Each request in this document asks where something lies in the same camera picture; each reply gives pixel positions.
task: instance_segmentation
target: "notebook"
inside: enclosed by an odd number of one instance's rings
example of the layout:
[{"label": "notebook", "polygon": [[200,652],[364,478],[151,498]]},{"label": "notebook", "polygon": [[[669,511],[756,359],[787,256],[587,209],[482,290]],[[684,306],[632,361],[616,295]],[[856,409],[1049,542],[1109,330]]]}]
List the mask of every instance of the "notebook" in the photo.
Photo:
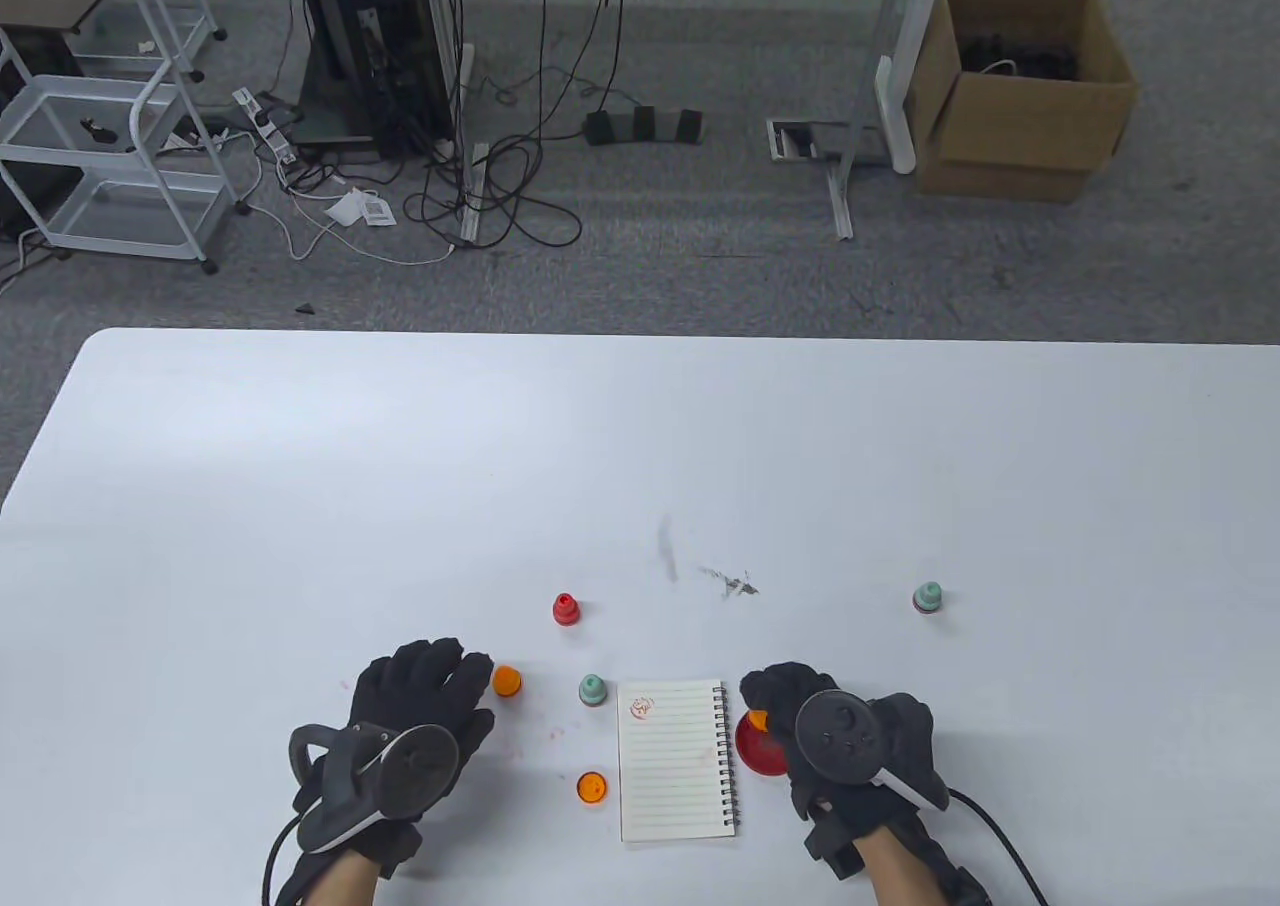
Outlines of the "notebook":
[{"label": "notebook", "polygon": [[622,842],[733,836],[723,685],[621,683],[617,704]]}]

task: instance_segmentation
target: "spiral binding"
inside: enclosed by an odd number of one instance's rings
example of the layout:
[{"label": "spiral binding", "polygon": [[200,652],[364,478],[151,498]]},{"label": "spiral binding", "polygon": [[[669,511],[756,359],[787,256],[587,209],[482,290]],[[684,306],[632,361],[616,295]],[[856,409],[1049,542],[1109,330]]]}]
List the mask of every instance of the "spiral binding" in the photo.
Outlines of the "spiral binding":
[{"label": "spiral binding", "polygon": [[733,764],[730,750],[730,719],[727,694],[723,686],[717,686],[712,692],[716,700],[716,755],[719,765],[721,800],[724,825],[736,827],[739,820],[737,790],[733,788]]}]

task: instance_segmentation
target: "white paper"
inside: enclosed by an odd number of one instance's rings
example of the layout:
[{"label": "white paper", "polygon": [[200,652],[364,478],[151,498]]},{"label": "white paper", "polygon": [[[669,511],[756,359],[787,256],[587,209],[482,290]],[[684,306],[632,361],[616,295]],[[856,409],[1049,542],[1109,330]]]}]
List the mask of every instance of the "white paper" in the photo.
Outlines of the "white paper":
[{"label": "white paper", "polygon": [[392,207],[387,205],[385,200],[380,200],[372,193],[362,193],[361,203],[361,215],[365,216],[365,221],[370,226],[396,225],[396,218],[392,215]]},{"label": "white paper", "polygon": [[622,842],[733,836],[723,701],[716,680],[618,686]]},{"label": "white paper", "polygon": [[364,215],[364,193],[360,189],[352,189],[325,210],[325,215],[337,221],[339,226],[348,226]]}]

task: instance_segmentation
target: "open cardboard box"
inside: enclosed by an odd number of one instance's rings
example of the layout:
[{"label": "open cardboard box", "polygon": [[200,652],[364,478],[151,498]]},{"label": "open cardboard box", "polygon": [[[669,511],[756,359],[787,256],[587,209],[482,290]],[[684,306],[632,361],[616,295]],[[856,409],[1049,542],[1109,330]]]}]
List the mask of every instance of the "open cardboard box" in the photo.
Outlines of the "open cardboard box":
[{"label": "open cardboard box", "polygon": [[[1070,47],[1079,82],[961,70],[960,50],[991,35]],[[906,102],[918,187],[1071,202],[1115,154],[1137,96],[1102,0],[934,0]]]}]

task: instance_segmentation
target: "orange bottle cap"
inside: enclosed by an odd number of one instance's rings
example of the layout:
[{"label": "orange bottle cap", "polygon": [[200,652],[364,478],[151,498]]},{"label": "orange bottle cap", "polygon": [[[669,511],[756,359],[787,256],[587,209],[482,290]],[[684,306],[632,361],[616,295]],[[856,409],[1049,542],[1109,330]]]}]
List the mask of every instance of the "orange bottle cap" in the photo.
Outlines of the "orange bottle cap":
[{"label": "orange bottle cap", "polygon": [[594,806],[604,800],[609,792],[609,783],[600,773],[582,773],[577,778],[577,799]]},{"label": "orange bottle cap", "polygon": [[518,669],[511,667],[498,667],[493,672],[493,691],[499,696],[515,696],[524,686],[524,680]]}]

